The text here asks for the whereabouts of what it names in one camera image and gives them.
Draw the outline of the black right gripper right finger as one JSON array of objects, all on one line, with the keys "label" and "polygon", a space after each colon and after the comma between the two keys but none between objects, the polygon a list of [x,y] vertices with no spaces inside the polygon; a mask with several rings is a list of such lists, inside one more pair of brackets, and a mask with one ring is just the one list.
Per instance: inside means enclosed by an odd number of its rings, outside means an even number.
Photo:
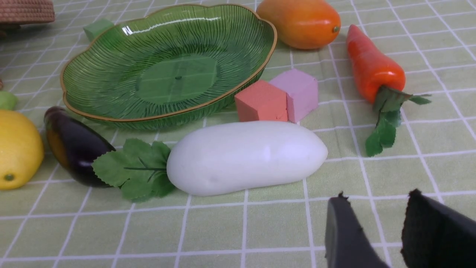
[{"label": "black right gripper right finger", "polygon": [[475,221],[418,189],[409,193],[401,241],[408,268],[476,266]]}]

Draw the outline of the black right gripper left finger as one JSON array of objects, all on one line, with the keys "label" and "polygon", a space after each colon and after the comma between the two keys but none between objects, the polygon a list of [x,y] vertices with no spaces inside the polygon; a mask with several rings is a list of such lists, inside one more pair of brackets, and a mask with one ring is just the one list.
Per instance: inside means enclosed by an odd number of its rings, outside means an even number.
[{"label": "black right gripper left finger", "polygon": [[371,246],[342,192],[327,203],[325,248],[328,268],[388,267]]}]

